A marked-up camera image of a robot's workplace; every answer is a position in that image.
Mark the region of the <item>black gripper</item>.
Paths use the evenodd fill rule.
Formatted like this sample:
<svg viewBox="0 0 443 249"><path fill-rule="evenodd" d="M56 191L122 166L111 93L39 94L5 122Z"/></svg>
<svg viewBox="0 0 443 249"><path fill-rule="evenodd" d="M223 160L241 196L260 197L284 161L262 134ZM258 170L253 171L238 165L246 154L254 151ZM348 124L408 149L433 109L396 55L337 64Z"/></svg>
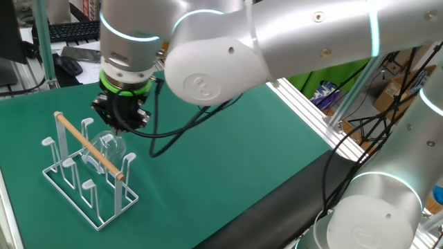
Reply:
<svg viewBox="0 0 443 249"><path fill-rule="evenodd" d="M103 91L92 102L91 108L100 116L103 122L119 132L128 131L115 116L118 111L120 119L132 129L145 128L150 120L151 113L141 109L147 100L147 94L123 96Z"/></svg>

